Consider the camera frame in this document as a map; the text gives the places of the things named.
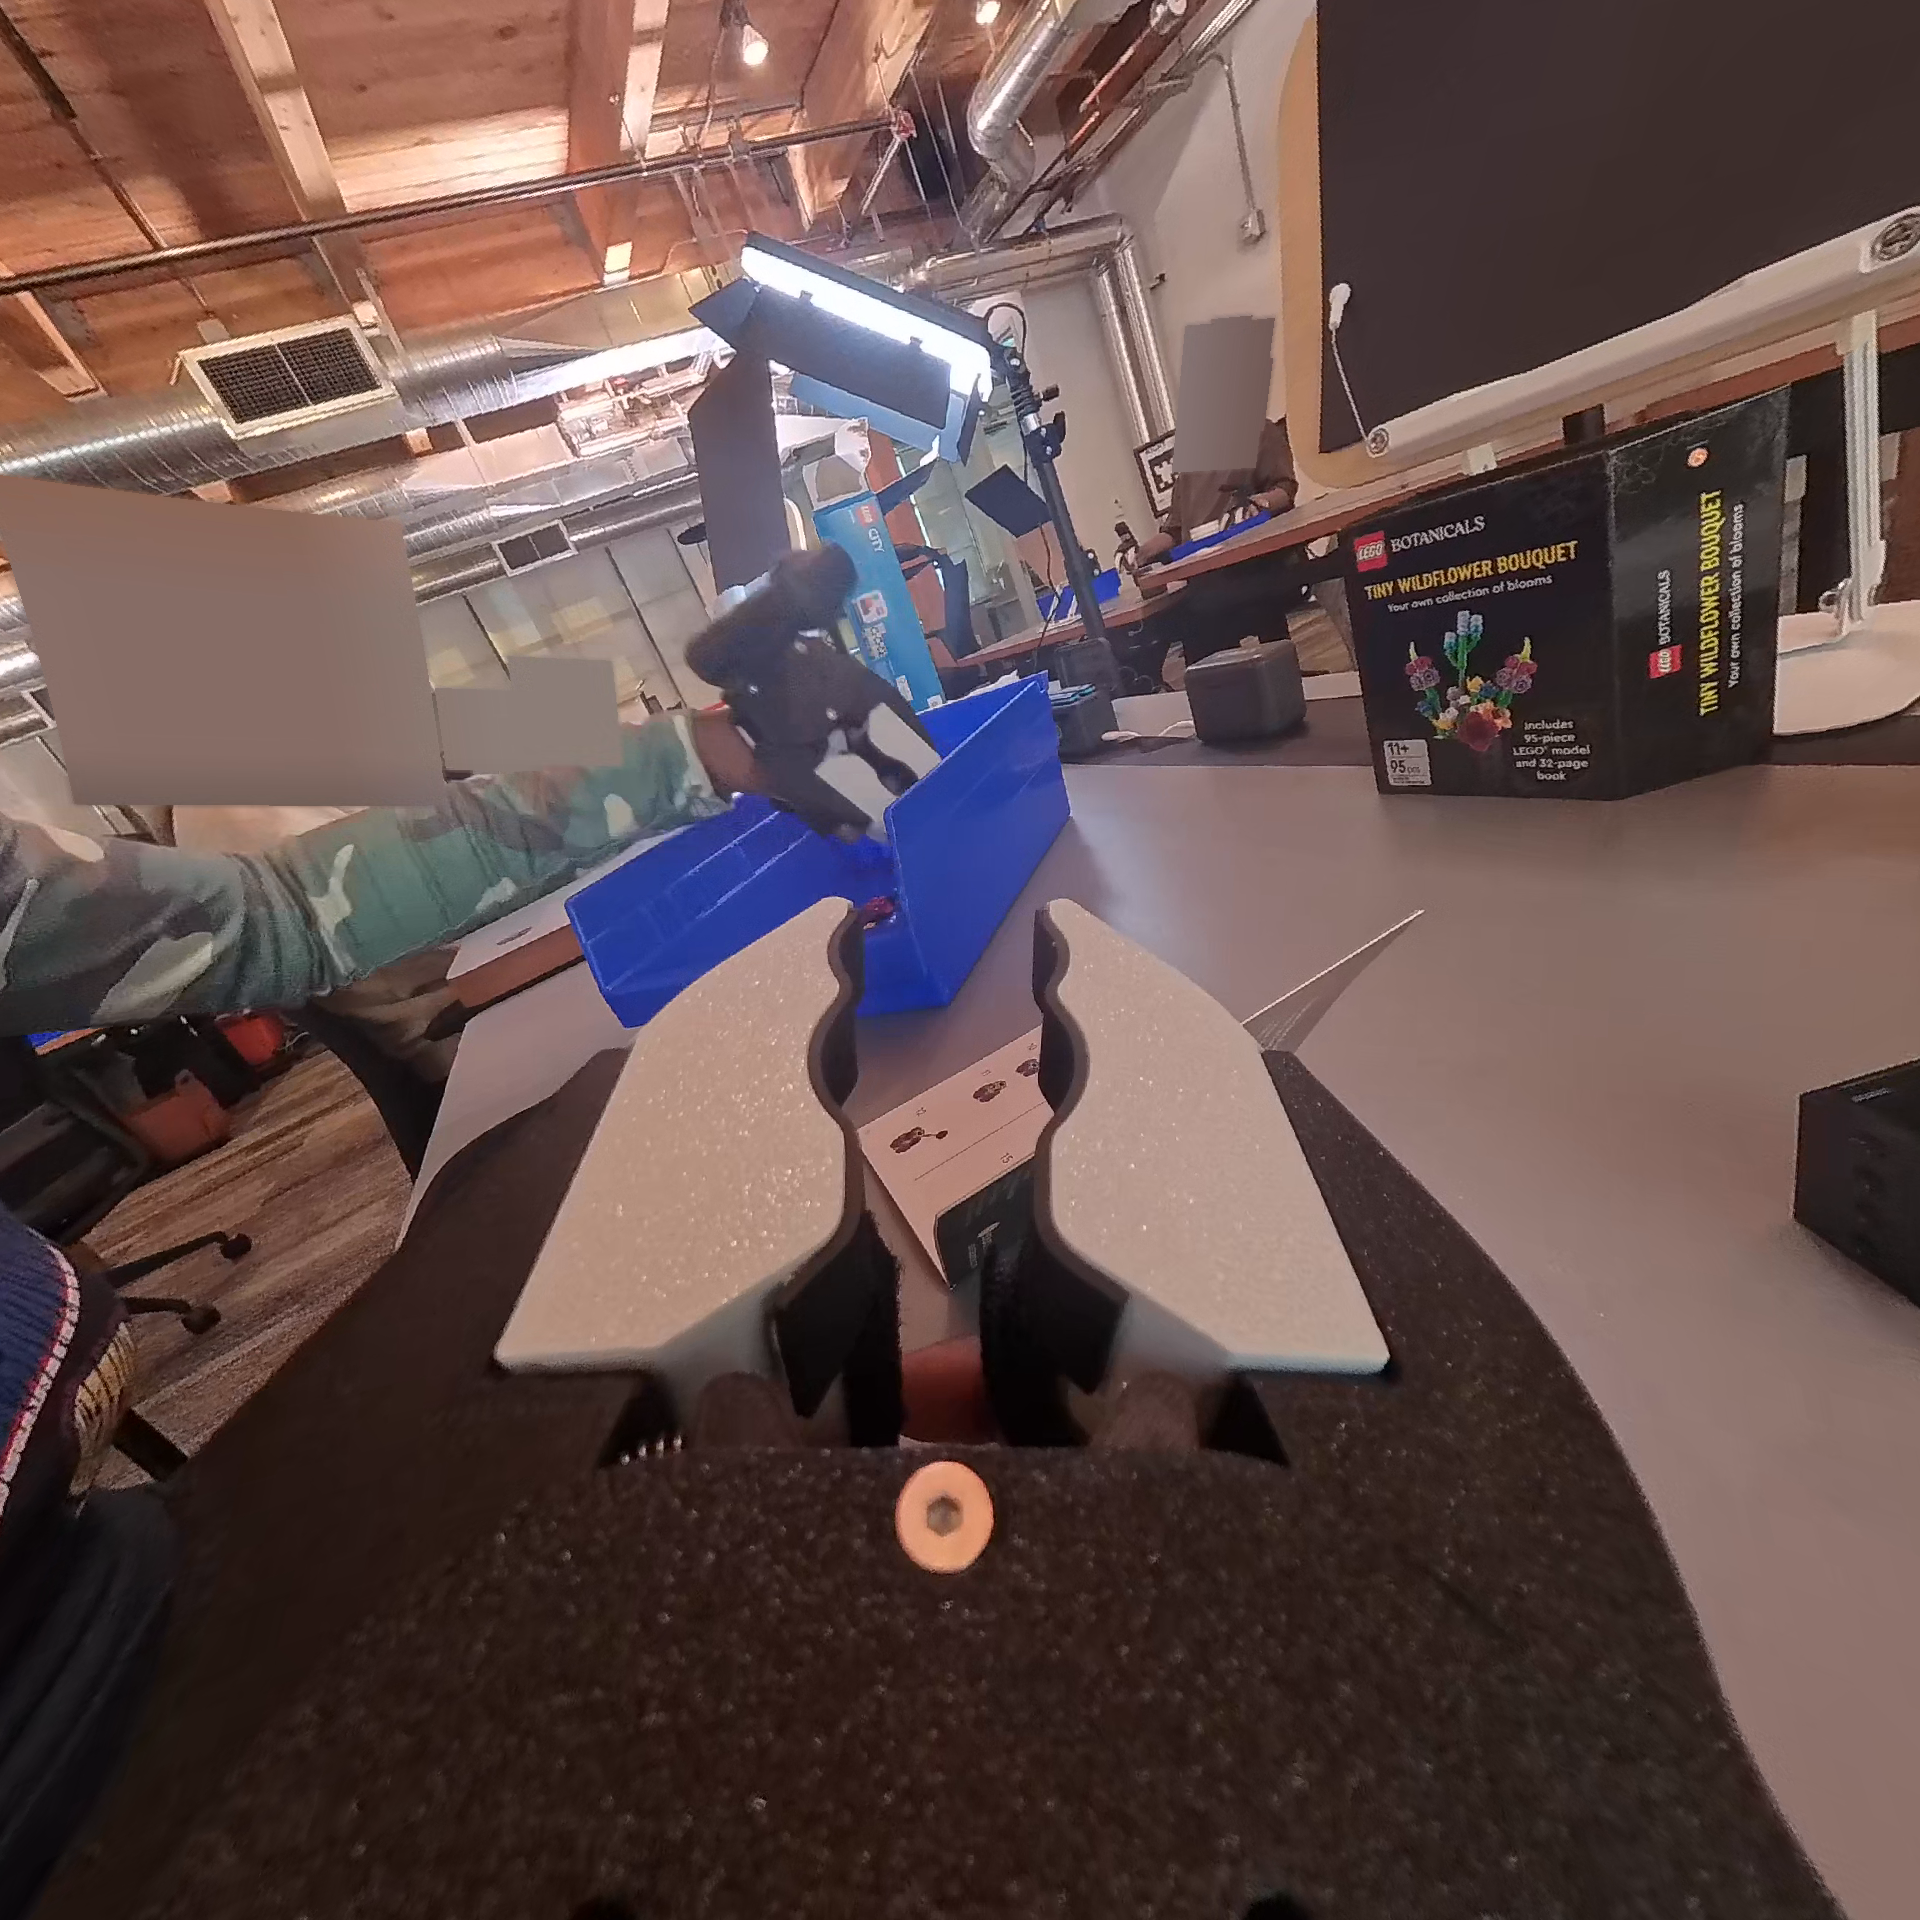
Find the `person's left forearm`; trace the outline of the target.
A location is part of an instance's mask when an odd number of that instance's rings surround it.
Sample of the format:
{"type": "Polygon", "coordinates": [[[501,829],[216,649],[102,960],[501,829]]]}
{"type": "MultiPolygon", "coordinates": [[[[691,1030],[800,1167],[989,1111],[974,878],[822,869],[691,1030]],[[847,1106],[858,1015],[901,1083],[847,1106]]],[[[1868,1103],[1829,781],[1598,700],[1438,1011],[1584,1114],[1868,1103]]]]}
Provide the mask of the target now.
{"type": "Polygon", "coordinates": [[[5,816],[5,1039],[295,1011],[722,813],[685,713],[619,764],[452,781],[269,851],[177,851],[5,816]]]}

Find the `blue plastic bin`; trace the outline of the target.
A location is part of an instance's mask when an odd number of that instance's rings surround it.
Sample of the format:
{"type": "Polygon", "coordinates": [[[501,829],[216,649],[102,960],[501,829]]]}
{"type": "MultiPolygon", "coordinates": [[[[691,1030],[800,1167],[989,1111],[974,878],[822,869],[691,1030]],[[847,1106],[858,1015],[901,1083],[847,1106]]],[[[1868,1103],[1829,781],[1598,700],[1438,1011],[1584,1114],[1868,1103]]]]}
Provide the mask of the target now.
{"type": "Polygon", "coordinates": [[[1067,825],[1044,676],[926,710],[939,764],[884,813],[884,840],[844,844],[737,798],[567,897],[598,995],[621,1024],[820,897],[888,900],[864,935],[858,1015],[943,1006],[1067,825]]]}

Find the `black glossy cardboard box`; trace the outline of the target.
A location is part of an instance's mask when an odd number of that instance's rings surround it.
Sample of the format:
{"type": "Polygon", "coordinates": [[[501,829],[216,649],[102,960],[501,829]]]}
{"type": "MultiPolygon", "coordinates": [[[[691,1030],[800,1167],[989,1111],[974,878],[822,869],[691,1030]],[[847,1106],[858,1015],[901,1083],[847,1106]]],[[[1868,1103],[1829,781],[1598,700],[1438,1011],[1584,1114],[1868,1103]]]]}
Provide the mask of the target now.
{"type": "Polygon", "coordinates": [[[1772,742],[1785,387],[1342,536],[1382,798],[1627,800],[1772,742]]]}

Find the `person's dark clothing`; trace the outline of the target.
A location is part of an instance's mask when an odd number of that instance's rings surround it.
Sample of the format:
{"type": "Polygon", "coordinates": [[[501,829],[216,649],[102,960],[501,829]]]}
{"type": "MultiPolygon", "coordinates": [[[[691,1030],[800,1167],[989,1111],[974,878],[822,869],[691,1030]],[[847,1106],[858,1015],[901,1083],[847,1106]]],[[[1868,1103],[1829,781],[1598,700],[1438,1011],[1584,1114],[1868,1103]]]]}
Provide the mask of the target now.
{"type": "Polygon", "coordinates": [[[130,1359],[120,1293],[5,1211],[5,1914],[108,1787],[176,1597],[164,1504],[98,1493],[130,1359]]]}

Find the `white instruction booklet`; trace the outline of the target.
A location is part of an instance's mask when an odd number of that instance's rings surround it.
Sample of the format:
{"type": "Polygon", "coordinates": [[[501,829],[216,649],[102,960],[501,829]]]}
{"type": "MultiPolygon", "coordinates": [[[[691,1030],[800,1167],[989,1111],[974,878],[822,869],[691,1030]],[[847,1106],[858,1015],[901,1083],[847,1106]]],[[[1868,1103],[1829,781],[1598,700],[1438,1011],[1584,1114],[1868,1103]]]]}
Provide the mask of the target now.
{"type": "Polygon", "coordinates": [[[1064,1039],[1064,1093],[1042,1093],[1035,1024],[865,1124],[865,1163],[953,1282],[1005,1207],[993,1189],[1024,1177],[1062,1252],[1123,1299],[1329,1313],[1357,1276],[1267,1054],[1294,1054],[1410,926],[1234,1018],[1084,906],[1050,900],[1035,998],[1064,1039]]]}

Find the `black office chair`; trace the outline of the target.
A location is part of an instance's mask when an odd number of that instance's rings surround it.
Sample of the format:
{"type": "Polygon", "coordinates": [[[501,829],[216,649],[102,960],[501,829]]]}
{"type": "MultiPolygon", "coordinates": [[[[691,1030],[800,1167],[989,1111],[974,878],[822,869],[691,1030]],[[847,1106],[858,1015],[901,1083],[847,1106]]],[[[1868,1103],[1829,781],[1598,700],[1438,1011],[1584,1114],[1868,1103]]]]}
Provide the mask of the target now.
{"type": "Polygon", "coordinates": [[[142,1093],[102,1030],[50,1048],[5,1039],[5,1207],[69,1254],[88,1254],[130,1194],[229,1142],[229,1111],[194,1072],[142,1093]]]}

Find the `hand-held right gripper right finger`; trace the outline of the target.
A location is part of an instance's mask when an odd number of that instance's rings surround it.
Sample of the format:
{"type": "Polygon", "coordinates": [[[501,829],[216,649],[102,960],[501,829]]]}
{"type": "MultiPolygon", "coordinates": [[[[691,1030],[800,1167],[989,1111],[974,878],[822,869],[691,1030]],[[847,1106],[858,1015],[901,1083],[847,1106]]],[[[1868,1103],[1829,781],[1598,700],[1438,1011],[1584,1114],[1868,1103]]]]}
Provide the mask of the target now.
{"type": "Polygon", "coordinates": [[[1391,935],[1234,1018],[1077,900],[1035,917],[1024,1233],[989,1265],[989,1408],[1077,1410],[1167,1377],[1391,1379],[1391,1343],[1281,1103],[1263,1035],[1314,1020],[1391,935]]]}

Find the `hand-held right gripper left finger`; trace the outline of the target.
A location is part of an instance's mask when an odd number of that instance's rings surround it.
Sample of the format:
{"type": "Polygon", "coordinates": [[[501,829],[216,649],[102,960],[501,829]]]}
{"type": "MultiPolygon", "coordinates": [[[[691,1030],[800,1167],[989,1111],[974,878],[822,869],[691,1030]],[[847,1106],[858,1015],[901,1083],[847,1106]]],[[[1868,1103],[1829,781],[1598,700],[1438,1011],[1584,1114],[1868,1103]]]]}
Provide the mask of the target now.
{"type": "Polygon", "coordinates": [[[896,1413],[896,1261],[847,1124],[864,912],[810,900],[645,1020],[493,1343],[642,1370],[687,1418],[756,1377],[798,1418],[896,1413]]]}

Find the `bright studio light panel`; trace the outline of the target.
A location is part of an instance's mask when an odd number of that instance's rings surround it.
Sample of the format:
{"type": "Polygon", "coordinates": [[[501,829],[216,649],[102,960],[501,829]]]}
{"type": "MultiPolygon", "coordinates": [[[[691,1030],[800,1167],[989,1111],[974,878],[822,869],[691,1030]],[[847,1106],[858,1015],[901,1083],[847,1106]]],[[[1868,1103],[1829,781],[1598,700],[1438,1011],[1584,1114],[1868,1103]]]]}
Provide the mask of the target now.
{"type": "Polygon", "coordinates": [[[888,440],[970,454],[993,387],[993,333],[979,314],[748,234],[730,285],[687,318],[737,353],[785,366],[807,402],[864,412],[888,440]]]}

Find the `black board on white stand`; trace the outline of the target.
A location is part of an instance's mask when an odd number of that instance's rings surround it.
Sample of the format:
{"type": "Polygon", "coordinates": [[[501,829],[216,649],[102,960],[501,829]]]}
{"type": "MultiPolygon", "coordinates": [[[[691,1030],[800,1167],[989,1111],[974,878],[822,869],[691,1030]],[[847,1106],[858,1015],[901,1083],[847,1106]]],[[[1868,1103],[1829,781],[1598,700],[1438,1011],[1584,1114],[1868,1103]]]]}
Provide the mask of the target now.
{"type": "Polygon", "coordinates": [[[1914,719],[1914,3],[1314,3],[1278,106],[1281,408],[1334,494],[1796,387],[1847,554],[1789,737],[1914,719]]]}

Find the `black square frame brick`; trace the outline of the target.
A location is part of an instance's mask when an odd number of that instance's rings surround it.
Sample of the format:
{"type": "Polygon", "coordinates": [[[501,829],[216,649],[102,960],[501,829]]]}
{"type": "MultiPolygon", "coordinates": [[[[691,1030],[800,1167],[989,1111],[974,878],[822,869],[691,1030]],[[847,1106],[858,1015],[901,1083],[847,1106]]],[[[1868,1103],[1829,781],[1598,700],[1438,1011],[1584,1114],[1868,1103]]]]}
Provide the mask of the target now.
{"type": "Polygon", "coordinates": [[[1790,1217],[1914,1307],[1914,1061],[1798,1094],[1790,1217]]]}

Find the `blue printed carton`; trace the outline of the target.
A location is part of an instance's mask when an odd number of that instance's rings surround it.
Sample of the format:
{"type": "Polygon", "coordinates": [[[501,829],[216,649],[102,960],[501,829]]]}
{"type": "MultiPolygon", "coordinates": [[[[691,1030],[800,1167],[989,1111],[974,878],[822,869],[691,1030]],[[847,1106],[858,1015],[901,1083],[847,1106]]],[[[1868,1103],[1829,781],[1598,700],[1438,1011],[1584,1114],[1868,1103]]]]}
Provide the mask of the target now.
{"type": "Polygon", "coordinates": [[[906,571],[875,494],[847,494],[817,505],[810,526],[820,544],[839,546],[855,583],[844,624],[851,654],[912,708],[943,708],[943,684],[934,649],[906,585],[906,571]]]}

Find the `grey desk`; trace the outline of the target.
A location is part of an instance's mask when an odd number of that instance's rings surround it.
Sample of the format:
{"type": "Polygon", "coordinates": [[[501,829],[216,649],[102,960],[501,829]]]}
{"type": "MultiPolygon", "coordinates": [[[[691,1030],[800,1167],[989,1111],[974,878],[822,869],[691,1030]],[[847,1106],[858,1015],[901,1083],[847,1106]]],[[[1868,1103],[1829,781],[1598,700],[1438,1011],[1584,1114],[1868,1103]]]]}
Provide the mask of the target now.
{"type": "Polygon", "coordinates": [[[1505,803],[1154,748],[1067,792],[956,1004],[864,1020],[851,1114],[1036,1020],[1050,897],[1234,1015],[1418,909],[1307,1067],[1584,1379],[1839,1904],[1914,1914],[1914,1311],[1790,1221],[1796,1099],[1914,1058],[1914,768],[1505,803]]]}

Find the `black light stand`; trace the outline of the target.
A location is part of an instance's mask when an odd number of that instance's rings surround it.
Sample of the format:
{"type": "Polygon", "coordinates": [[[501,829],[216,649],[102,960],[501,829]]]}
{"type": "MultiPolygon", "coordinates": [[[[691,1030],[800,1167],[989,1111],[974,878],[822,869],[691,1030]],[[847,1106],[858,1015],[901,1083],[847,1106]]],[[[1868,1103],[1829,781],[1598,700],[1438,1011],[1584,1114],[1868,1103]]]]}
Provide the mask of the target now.
{"type": "Polygon", "coordinates": [[[1044,501],[1044,519],[1053,532],[1053,544],[1062,546],[1062,566],[1064,566],[1064,589],[1053,597],[1050,615],[1064,611],[1064,597],[1072,603],[1072,619],[1081,620],[1081,637],[1064,642],[1081,649],[1081,681],[1101,688],[1103,695],[1119,700],[1119,664],[1114,649],[1108,637],[1108,620],[1101,615],[1101,597],[1092,589],[1092,561],[1084,541],[1077,536],[1064,478],[1062,478],[1062,452],[1064,452],[1064,408],[1055,408],[1055,387],[1036,387],[1035,373],[1024,366],[1024,353],[1014,340],[993,347],[993,366],[1005,386],[1020,454],[1031,467],[1031,478],[1036,480],[1036,494],[1044,501]]]}

